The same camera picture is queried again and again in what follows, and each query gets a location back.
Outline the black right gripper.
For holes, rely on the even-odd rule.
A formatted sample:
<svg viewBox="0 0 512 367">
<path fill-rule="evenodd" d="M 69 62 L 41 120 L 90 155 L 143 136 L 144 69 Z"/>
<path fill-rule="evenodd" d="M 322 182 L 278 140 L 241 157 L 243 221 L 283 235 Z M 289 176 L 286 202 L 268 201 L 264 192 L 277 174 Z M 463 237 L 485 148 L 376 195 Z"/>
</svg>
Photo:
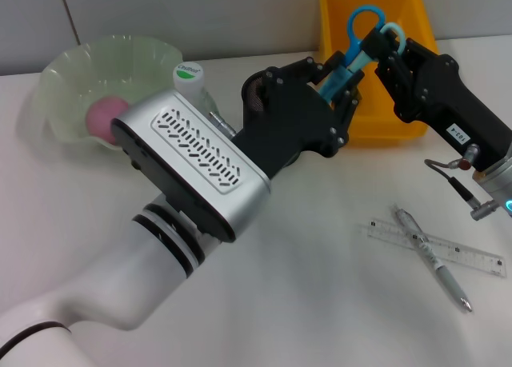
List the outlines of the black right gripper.
<svg viewBox="0 0 512 367">
<path fill-rule="evenodd" d="M 462 82 L 458 63 L 392 30 L 372 29 L 362 40 L 362 55 L 379 61 L 375 73 L 402 121 L 423 122 L 463 155 L 475 144 L 473 167 L 486 170 L 505 157 L 511 129 Z"/>
</svg>

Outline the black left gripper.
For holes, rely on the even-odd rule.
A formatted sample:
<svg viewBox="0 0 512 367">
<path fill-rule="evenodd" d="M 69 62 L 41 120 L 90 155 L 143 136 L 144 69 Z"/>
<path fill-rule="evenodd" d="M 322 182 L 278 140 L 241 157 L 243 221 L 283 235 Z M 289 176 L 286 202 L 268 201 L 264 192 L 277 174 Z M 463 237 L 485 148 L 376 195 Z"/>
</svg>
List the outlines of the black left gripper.
<svg viewBox="0 0 512 367">
<path fill-rule="evenodd" d="M 312 85 L 318 85 L 345 63 L 335 51 L 324 63 L 311 56 L 283 67 L 271 66 L 242 85 L 243 127 L 233 139 L 268 178 L 274 178 L 301 152 L 332 158 L 348 141 L 348 129 L 361 101 L 362 70 L 350 75 L 332 97 L 333 107 Z"/>
</svg>

